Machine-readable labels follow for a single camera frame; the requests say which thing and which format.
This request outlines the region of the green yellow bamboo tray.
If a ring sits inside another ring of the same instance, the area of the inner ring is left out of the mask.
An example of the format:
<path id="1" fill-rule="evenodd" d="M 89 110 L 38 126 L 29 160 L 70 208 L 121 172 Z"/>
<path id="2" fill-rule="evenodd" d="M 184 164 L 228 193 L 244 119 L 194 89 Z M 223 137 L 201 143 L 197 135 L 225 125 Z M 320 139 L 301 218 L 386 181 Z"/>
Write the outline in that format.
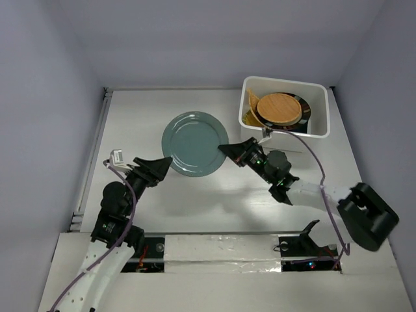
<path id="1" fill-rule="evenodd" d="M 255 114 L 248 110 L 245 115 L 242 117 L 242 121 L 245 125 L 252 126 L 252 127 L 259 127 L 263 128 L 264 125 L 257 119 Z"/>

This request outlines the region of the teal round ceramic plate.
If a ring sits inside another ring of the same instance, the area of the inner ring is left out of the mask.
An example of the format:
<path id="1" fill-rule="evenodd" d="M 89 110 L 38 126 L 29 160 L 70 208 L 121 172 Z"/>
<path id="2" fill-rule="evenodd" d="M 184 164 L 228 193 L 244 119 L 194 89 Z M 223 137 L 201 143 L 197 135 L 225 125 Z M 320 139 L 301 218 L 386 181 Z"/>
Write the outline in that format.
<path id="1" fill-rule="evenodd" d="M 217 171 L 226 159 L 218 146 L 228 143 L 222 123 L 201 111 L 176 116 L 161 138 L 163 155 L 172 158 L 171 168 L 188 177 L 204 177 Z"/>

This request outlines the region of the orange fish-shaped woven basket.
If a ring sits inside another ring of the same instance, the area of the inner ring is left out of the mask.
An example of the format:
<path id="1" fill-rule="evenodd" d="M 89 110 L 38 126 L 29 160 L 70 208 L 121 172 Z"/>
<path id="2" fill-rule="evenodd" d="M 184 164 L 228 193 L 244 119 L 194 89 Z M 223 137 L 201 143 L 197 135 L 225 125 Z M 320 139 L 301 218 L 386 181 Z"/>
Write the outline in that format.
<path id="1" fill-rule="evenodd" d="M 248 103 L 250 106 L 249 113 L 257 119 L 257 105 L 259 103 L 259 98 L 253 93 L 252 89 L 249 88 L 246 90 L 248 93 Z"/>

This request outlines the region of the round orange woven plate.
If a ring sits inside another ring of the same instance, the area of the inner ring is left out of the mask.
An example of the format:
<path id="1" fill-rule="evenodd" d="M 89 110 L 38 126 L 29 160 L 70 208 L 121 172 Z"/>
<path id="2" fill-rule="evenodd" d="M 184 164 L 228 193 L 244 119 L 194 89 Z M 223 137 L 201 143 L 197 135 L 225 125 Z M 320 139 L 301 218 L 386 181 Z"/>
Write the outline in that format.
<path id="1" fill-rule="evenodd" d="M 273 93 L 262 97 L 257 104 L 257 112 L 268 122 L 277 125 L 292 125 L 302 117 L 300 102 L 283 93 Z"/>

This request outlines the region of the striped rim round plate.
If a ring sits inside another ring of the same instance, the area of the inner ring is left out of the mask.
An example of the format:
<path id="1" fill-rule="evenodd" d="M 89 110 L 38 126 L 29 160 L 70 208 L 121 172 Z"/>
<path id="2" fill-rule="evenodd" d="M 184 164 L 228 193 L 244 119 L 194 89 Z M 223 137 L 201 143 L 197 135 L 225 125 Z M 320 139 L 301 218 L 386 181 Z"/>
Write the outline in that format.
<path id="1" fill-rule="evenodd" d="M 309 106 L 309 104 L 307 103 L 306 100 L 304 100 L 303 98 L 301 98 L 300 96 L 297 96 L 295 94 L 290 94 L 290 93 L 285 93 L 285 92 L 278 92 L 278 93 L 287 94 L 287 95 L 290 95 L 290 96 L 294 97 L 295 99 L 297 99 L 300 102 L 301 108 L 302 108 L 302 117 L 301 117 L 300 120 L 308 120 L 309 121 L 309 119 L 311 117 L 311 108 L 310 108 L 310 106 Z M 269 129 L 286 130 L 286 131 L 292 131 L 292 132 L 298 133 L 298 127 L 299 127 L 299 124 L 300 124 L 300 120 L 298 122 L 292 124 L 292 125 L 277 125 L 277 124 L 268 122 L 267 120 L 262 118 L 258 114 L 258 112 L 257 112 L 257 119 Z"/>

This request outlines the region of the dark blue leaf plate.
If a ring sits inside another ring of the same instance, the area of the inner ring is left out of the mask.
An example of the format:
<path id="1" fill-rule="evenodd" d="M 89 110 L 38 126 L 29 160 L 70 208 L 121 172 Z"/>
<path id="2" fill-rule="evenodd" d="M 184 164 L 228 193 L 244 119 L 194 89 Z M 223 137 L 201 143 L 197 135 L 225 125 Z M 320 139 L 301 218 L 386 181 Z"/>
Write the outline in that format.
<path id="1" fill-rule="evenodd" d="M 308 125 L 309 125 L 308 120 L 300 120 L 300 124 L 299 124 L 299 127 L 298 127 L 298 132 L 306 134 L 308 132 Z"/>

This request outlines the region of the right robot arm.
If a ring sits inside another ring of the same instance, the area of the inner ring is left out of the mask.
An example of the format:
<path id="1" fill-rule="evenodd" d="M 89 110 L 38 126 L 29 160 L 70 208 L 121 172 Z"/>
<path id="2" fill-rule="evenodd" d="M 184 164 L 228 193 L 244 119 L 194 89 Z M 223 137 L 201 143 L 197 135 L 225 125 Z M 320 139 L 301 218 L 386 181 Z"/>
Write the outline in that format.
<path id="1" fill-rule="evenodd" d="M 376 252 L 399 223 L 394 210 L 366 183 L 354 187 L 325 187 L 291 174 L 284 152 L 263 151 L 254 138 L 218 149 L 237 166 L 248 166 L 270 184 L 269 192 L 279 203 L 325 211 L 338 242 L 354 242 Z"/>

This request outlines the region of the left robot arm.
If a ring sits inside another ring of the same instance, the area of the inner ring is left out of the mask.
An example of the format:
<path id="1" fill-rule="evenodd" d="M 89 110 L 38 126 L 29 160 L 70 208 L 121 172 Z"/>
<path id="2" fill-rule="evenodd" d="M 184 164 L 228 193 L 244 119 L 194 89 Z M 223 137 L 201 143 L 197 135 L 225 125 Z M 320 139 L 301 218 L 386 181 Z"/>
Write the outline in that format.
<path id="1" fill-rule="evenodd" d="M 164 180 L 172 158 L 150 161 L 136 157 L 132 164 L 124 164 L 120 154 L 114 150 L 103 161 L 119 180 L 103 189 L 100 211 L 81 267 L 50 311 L 99 311 L 128 260 L 146 252 L 144 230 L 133 224 L 137 203 L 146 189 Z"/>

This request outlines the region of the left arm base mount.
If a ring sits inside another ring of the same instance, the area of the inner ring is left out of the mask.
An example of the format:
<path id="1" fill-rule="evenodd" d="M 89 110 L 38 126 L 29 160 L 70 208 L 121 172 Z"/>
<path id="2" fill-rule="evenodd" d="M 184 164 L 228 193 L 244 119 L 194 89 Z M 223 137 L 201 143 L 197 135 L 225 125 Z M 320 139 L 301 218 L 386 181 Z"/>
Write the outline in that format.
<path id="1" fill-rule="evenodd" d="M 164 251 L 164 236 L 146 237 L 143 250 L 126 262 L 122 273 L 163 273 Z"/>

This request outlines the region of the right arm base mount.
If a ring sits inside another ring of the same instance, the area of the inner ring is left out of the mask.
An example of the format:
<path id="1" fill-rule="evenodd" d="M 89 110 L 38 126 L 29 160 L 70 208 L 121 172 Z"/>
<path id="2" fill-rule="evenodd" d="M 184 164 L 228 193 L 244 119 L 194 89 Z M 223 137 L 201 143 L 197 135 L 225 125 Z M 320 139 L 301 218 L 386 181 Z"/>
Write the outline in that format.
<path id="1" fill-rule="evenodd" d="M 341 271 L 337 247 L 319 247 L 309 237 L 279 237 L 272 249 L 281 256 L 283 272 Z"/>

